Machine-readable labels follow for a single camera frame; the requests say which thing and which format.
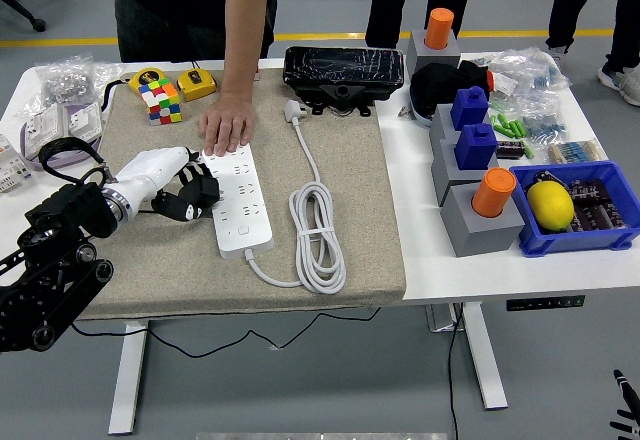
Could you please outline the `person's left hand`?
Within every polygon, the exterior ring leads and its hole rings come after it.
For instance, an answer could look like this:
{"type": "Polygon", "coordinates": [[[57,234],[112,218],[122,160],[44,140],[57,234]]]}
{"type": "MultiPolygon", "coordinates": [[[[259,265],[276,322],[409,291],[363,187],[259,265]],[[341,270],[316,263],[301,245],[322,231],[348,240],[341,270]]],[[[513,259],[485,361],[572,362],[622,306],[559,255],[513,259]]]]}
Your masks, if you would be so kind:
{"type": "Polygon", "coordinates": [[[198,120],[204,153],[224,156],[246,145],[253,137],[256,113],[250,95],[223,92],[198,120]]]}

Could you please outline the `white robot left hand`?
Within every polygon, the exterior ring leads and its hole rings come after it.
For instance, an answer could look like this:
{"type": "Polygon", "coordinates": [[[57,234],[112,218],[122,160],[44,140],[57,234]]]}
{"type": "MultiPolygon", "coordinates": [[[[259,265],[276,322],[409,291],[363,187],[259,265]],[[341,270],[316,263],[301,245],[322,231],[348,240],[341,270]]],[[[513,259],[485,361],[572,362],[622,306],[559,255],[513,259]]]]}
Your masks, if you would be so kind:
{"type": "Polygon", "coordinates": [[[220,199],[218,180],[201,154],[187,147],[139,153],[102,193],[120,224],[132,220],[147,200],[155,213],[186,222],[199,218],[220,199]]]}

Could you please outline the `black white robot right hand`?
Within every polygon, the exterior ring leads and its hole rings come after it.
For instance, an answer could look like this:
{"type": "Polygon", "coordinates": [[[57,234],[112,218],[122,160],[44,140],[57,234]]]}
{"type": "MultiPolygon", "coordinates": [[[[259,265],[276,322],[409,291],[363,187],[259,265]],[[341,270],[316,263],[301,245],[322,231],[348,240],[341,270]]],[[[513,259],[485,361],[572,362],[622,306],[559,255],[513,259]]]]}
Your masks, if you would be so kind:
{"type": "Polygon", "coordinates": [[[632,422],[632,425],[621,423],[619,421],[610,421],[611,428],[622,432],[619,439],[638,439],[639,438],[639,396],[629,384],[627,378],[618,370],[613,370],[613,376],[621,391],[622,398],[627,406],[626,410],[618,409],[617,415],[623,419],[632,422]]]}

